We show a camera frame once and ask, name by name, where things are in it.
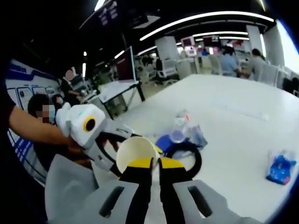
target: black ceiling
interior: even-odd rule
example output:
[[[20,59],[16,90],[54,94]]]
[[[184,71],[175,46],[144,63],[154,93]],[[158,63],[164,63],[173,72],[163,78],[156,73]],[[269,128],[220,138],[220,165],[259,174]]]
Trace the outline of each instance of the black ceiling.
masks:
[[[178,24],[142,42],[139,41],[142,36],[156,28],[188,16],[217,11],[243,11],[275,19],[272,14],[264,12],[255,0],[184,0],[183,3],[175,3],[173,0],[123,0],[123,3],[134,4],[139,11],[159,16],[160,19],[146,28],[103,30],[93,19],[97,17],[97,13],[94,13],[97,1],[65,0],[45,3],[18,0],[17,9],[8,11],[11,19],[18,18],[12,26],[16,27],[18,37],[21,38],[19,50],[14,57],[32,67],[61,76],[71,66],[80,67],[83,61],[86,61],[91,68],[97,63],[113,59],[124,49],[123,37],[127,45],[132,45],[134,53],[137,54],[154,46],[155,40],[164,35],[173,35],[179,41],[183,37],[197,33],[246,31],[245,21],[259,23],[261,32],[274,25],[263,19],[243,15],[211,16]],[[202,24],[209,21],[218,22]]]

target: white robotic hand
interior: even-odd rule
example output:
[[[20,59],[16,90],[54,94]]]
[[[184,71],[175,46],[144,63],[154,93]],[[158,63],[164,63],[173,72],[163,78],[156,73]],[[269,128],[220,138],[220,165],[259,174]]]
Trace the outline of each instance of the white robotic hand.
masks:
[[[71,135],[80,146],[89,149],[106,128],[107,120],[104,112],[93,104],[71,107],[65,103],[57,111],[56,123],[64,136]]]

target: white paper cup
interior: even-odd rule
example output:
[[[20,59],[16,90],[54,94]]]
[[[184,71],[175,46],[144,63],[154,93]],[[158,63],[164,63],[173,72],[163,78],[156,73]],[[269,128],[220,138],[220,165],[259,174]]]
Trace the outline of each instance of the white paper cup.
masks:
[[[155,145],[144,137],[134,136],[122,142],[117,151],[116,166],[123,173],[130,162],[146,157],[154,158],[153,167],[155,167],[159,158]]]

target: water bottle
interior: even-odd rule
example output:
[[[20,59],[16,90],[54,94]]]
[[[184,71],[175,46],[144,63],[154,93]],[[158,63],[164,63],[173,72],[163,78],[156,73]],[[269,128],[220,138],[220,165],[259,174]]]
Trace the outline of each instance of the water bottle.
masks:
[[[173,143],[181,143],[188,137],[189,112],[182,110],[177,113],[172,126],[169,138]]]

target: plastic bag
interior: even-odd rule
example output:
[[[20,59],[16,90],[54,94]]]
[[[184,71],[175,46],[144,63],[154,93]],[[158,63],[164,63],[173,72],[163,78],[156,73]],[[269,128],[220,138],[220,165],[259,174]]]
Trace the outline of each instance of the plastic bag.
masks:
[[[269,152],[269,166],[266,179],[275,183],[286,185],[292,176],[296,165],[296,153],[292,150]]]

